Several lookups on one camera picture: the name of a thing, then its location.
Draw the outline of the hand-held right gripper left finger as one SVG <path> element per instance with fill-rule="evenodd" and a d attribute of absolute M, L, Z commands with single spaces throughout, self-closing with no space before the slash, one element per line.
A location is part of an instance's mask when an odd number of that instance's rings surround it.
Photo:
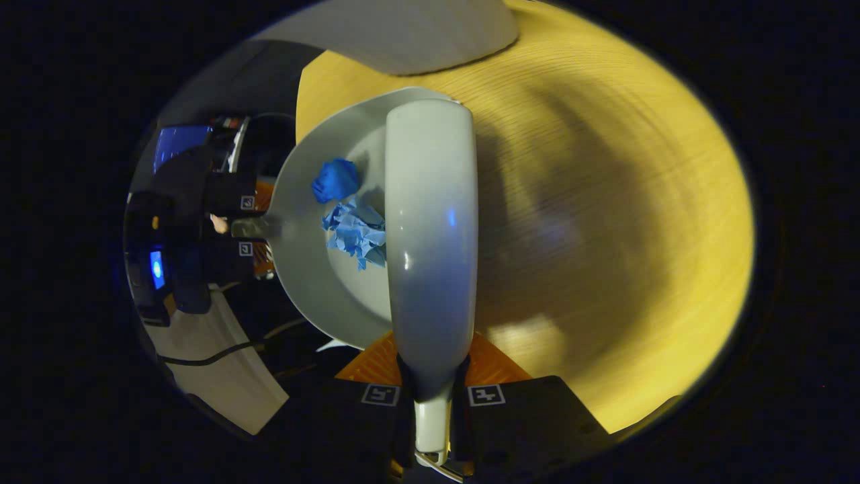
<path fill-rule="evenodd" d="M 414 416 L 393 335 L 288 397 L 268 423 L 268 448 L 298 484 L 400 484 L 414 466 Z"/>

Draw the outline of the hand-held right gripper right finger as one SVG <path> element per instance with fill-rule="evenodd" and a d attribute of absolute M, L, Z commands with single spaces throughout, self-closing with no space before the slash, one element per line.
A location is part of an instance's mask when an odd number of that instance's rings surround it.
<path fill-rule="evenodd" d="M 561 377 L 532 377 L 488 338 L 474 335 L 460 368 L 465 484 L 557 481 L 614 444 Z"/>

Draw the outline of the white plastic dustpan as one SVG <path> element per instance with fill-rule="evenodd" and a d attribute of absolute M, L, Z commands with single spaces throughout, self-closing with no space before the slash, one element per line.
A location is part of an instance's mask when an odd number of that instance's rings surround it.
<path fill-rule="evenodd" d="M 384 214 L 387 115 L 427 99 L 447 100 L 447 95 L 406 87 L 324 119 L 286 157 L 263 217 L 273 265 L 292 303 L 317 329 L 357 349 L 391 330 L 387 270 L 375 264 L 358 270 L 355 257 L 328 248 L 331 232 L 323 230 L 323 217 L 336 202 L 317 202 L 311 184 L 326 162 L 346 159 L 357 166 L 356 201 Z"/>

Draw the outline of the dark blue paper ball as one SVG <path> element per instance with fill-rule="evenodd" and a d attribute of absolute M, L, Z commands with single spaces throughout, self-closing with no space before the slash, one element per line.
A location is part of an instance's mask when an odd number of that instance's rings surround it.
<path fill-rule="evenodd" d="M 352 196 L 359 187 L 357 166 L 341 157 L 323 163 L 319 174 L 311 183 L 314 199 L 320 204 L 332 200 L 340 201 L 345 197 Z"/>

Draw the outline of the light blue paper ball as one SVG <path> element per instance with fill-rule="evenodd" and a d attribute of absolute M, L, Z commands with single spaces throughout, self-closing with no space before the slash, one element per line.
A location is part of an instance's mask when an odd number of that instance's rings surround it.
<path fill-rule="evenodd" d="M 338 202 L 322 218 L 323 230 L 331 234 L 327 248 L 356 258 L 357 270 L 368 266 L 386 266 L 387 247 L 385 220 L 372 206 L 357 196 Z"/>

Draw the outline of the small white broom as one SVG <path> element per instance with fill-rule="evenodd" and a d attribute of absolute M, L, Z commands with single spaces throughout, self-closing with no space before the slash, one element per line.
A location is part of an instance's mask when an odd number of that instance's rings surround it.
<path fill-rule="evenodd" d="M 449 453 L 452 392 L 474 334 L 477 156 L 462 104 L 417 100 L 387 115 L 386 267 L 393 335 L 413 386 L 415 453 Z"/>

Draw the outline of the grey plastic garbage bin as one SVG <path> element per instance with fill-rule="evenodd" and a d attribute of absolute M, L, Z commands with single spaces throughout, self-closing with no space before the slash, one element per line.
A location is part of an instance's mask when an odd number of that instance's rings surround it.
<path fill-rule="evenodd" d="M 320 0 L 255 39 L 332 51 L 379 73 L 418 75 L 488 57 L 518 36 L 503 0 Z"/>

